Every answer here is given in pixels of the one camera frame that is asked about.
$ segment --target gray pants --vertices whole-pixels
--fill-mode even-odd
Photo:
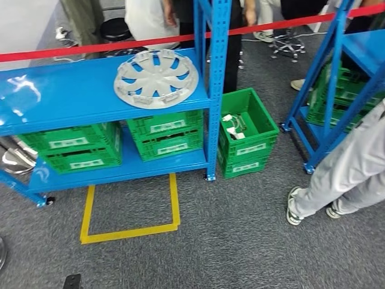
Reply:
[[[80,46],[102,43],[99,29],[104,21],[99,0],[60,0],[69,21],[75,39]],[[85,58],[96,58],[99,54],[87,54]]]
[[[340,214],[350,214],[385,199],[385,100],[317,166],[308,188],[289,208],[307,217],[333,202]]]

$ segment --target shelf upright post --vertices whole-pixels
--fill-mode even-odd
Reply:
[[[208,162],[206,179],[214,181],[215,179],[216,149],[218,147],[218,135],[219,132],[219,118],[221,116],[221,103],[222,100],[223,81],[228,40],[228,29],[231,12],[231,0],[212,0],[212,6],[208,0],[195,0],[194,14],[195,43],[200,45],[196,47],[197,52],[202,49],[202,71],[204,71],[205,63],[205,24],[209,21],[211,27],[211,45],[209,76],[208,95],[210,100],[209,108],[209,136],[205,142],[205,153]]]

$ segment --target black pants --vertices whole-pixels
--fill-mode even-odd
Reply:
[[[231,4],[231,15],[230,20],[230,29],[239,28],[243,26],[242,7],[239,0],[233,0]],[[181,35],[194,34],[194,23],[180,23]],[[228,38],[228,54],[226,58],[226,67],[225,71],[225,82],[223,92],[234,92],[237,90],[238,79],[238,65],[240,61],[240,52],[241,45],[241,35],[234,35]],[[206,40],[206,53],[209,46],[209,39]],[[181,48],[192,48],[194,41],[182,42]]]

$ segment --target green plastic crate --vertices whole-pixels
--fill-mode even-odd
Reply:
[[[224,153],[222,152],[220,148],[218,148],[216,154],[218,156],[218,162],[225,179],[234,178],[236,176],[244,175],[246,173],[260,172],[264,169],[264,166],[268,159],[267,156],[230,163],[226,160]]]
[[[178,134],[203,127],[203,110],[183,111],[159,116],[127,120],[134,140],[144,141],[165,135]]]
[[[111,146],[118,122],[32,132],[19,137],[39,154],[64,154]]]
[[[313,86],[309,101],[309,112],[317,113],[326,103],[331,65],[325,65]],[[350,69],[339,67],[335,86],[335,103],[350,105],[366,84],[365,75]],[[385,97],[385,92],[379,92],[368,100],[364,110],[371,110]]]
[[[143,161],[201,149],[203,147],[203,127],[145,141],[136,141],[136,145]]]
[[[308,113],[306,117],[306,121],[308,123],[312,123],[313,125],[324,125],[325,124],[325,109],[325,106],[323,105],[320,109],[320,113]],[[347,108],[344,105],[334,105],[334,109],[332,112],[332,117],[330,118],[331,127],[334,127],[337,125],[338,121],[345,113]],[[365,116],[368,111],[362,110],[358,115],[355,116],[349,125],[345,128],[345,132],[351,131],[356,123],[360,121],[362,117]]]
[[[233,123],[221,119],[219,146],[225,158],[231,162],[268,156],[279,133],[278,127],[253,89],[223,95],[221,115],[228,114],[237,116],[240,123],[237,132],[243,132],[246,136],[239,140],[231,138],[225,129]]]
[[[39,156],[58,173],[74,173],[119,166],[121,164],[123,153],[122,137],[121,128],[116,126],[112,146],[62,154],[41,154]]]

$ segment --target wheel cover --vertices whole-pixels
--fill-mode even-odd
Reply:
[[[198,81],[197,68],[188,57],[169,49],[143,51],[121,64],[114,90],[134,107],[160,109],[188,98]]]
[[[4,263],[5,263],[5,258],[7,258],[7,248],[5,247],[5,243],[0,237],[0,270],[3,268]]]

